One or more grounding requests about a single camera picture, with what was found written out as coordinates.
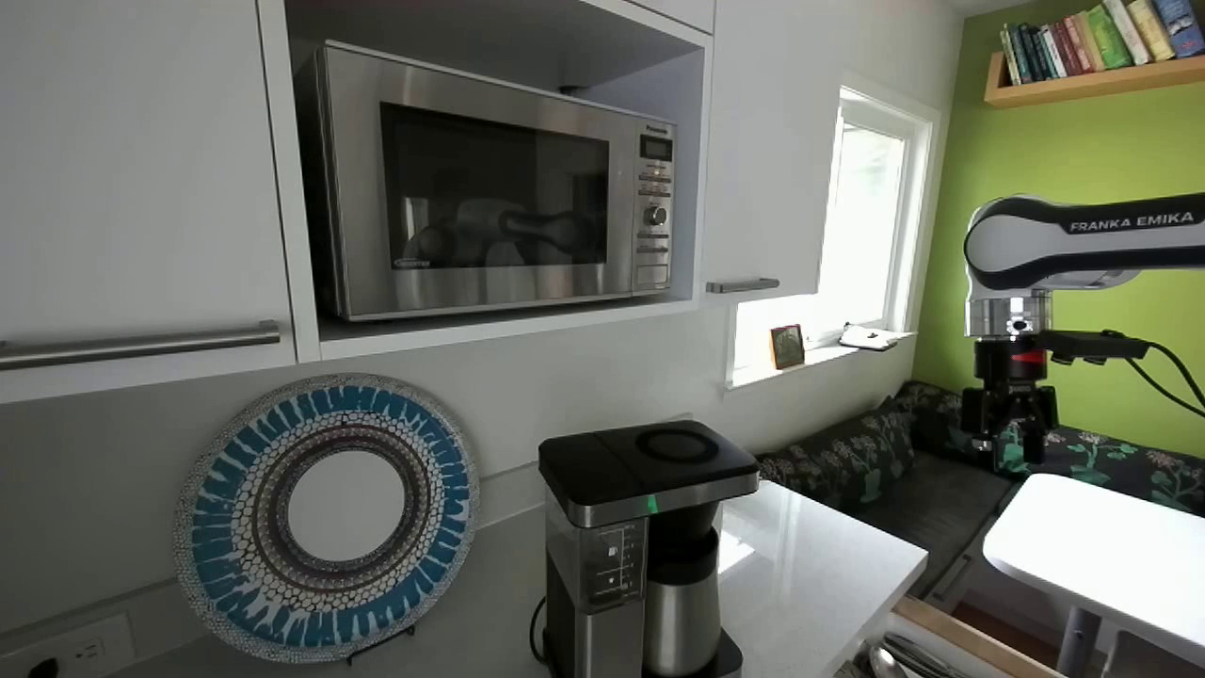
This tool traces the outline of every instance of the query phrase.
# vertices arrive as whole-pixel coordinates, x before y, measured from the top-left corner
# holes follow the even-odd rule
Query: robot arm
[[[975,217],[969,243],[969,337],[975,377],[963,392],[963,431],[993,440],[1022,427],[1024,461],[1044,456],[1059,422],[1054,362],[1140,357],[1147,342],[1113,332],[1054,332],[1050,292],[1101,292],[1157,269],[1205,269],[1205,195],[1054,207],[998,200]]]

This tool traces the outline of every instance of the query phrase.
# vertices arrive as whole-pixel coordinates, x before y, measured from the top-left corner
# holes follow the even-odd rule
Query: window
[[[772,327],[797,323],[811,353],[842,327],[907,332],[937,114],[866,86],[838,91],[818,294],[743,301],[732,385],[772,377]]]

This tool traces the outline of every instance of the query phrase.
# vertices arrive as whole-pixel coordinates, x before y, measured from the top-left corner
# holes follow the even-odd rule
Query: blue patterned plate
[[[454,581],[476,537],[464,440],[432,401],[380,377],[325,377],[261,401],[179,503],[176,573],[193,611],[270,664],[339,664],[401,633]],[[321,505],[300,503],[339,464],[369,474]]]

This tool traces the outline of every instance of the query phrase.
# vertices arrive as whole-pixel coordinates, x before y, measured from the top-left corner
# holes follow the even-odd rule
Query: window sill
[[[916,332],[897,332],[897,337],[893,337],[893,347],[910,342],[910,341],[916,341]],[[739,374],[728,377],[722,390],[734,392],[734,390],[781,381],[781,377],[791,377],[791,374],[803,374],[803,371],[812,371],[812,365],[846,362],[846,357],[857,357],[857,353],[861,353],[861,357],[866,357],[866,353],[887,353],[893,347],[883,347],[883,351],[857,351],[857,347],[838,347],[838,342],[811,347],[804,357],[803,357],[803,365],[791,365],[791,371],[774,371],[774,365],[739,371]]]

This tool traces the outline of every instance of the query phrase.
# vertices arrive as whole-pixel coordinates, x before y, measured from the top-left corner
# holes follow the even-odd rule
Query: black coffee maker
[[[718,630],[718,503],[757,461],[701,422],[537,446],[547,503],[547,660],[556,678],[732,678]]]

